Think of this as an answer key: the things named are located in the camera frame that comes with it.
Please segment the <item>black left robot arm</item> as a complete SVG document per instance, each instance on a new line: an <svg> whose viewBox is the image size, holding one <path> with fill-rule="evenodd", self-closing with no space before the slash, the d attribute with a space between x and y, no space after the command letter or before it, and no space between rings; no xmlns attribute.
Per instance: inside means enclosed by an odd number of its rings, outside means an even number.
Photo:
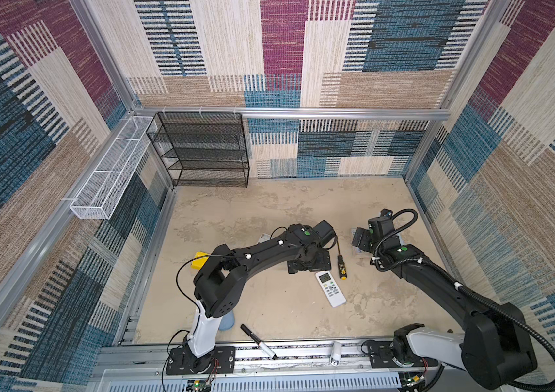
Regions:
<svg viewBox="0 0 555 392"><path fill-rule="evenodd" d="M315 226L290 225L250 247L215 248L194 278L197 310L187 340L192 355L202 359L214 351L220 320L238 305L249 279L284 262L289 274L330 271L330 249L336 243L336 232L323 220Z"/></svg>

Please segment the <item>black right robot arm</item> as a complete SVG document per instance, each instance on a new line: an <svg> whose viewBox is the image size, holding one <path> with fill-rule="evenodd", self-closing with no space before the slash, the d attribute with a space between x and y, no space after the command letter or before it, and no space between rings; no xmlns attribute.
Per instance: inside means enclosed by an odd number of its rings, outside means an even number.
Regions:
<svg viewBox="0 0 555 392"><path fill-rule="evenodd" d="M463 285L433 263L419 248L400 243L389 216L372 218L358 227L352 245L372 255L378 271L391 272L418 287L461 326L460 334L440 333L413 323L393 335L396 363L415 364L421 357L437 359L467 372L481 387L494 390L537 369L531 337L512 317L521 311L509 303L503 312L461 293Z"/></svg>

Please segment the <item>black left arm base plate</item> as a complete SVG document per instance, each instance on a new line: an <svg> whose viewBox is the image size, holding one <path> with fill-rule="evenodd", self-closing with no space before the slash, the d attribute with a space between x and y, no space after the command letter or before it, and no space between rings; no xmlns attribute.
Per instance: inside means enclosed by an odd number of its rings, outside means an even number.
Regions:
<svg viewBox="0 0 555 392"><path fill-rule="evenodd" d="M188 346L171 349L166 361L167 376L190 376L209 374L232 374L236 359L234 346L216 346L208 354L196 357Z"/></svg>

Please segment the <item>white air conditioner remote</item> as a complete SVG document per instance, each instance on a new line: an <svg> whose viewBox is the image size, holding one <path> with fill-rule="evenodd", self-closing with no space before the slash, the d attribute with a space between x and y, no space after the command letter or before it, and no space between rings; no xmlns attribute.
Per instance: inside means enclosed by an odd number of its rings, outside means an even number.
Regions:
<svg viewBox="0 0 555 392"><path fill-rule="evenodd" d="M315 277L332 308L336 308L346 303L346 298L332 277L330 271L319 271L315 274Z"/></svg>

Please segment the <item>black yellow screwdriver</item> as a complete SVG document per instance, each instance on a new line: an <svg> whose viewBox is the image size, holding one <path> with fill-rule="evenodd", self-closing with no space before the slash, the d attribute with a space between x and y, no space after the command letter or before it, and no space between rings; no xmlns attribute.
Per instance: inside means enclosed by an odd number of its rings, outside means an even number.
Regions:
<svg viewBox="0 0 555 392"><path fill-rule="evenodd" d="M341 252L341 245L339 242L339 238L336 237L336 249L337 249L337 264L338 264L338 270L339 270L339 275L341 280L346 280L348 275L347 275L347 268L346 268L346 264L344 262L344 257L342 255Z"/></svg>

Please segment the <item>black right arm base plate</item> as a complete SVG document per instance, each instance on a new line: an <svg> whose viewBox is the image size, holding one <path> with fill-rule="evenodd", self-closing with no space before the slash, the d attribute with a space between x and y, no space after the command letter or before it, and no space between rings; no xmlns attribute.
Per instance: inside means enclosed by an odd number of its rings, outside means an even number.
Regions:
<svg viewBox="0 0 555 392"><path fill-rule="evenodd" d="M423 368L438 369L437 359L419 357L404 343L391 340L367 339L360 346L361 352L370 360L372 368Z"/></svg>

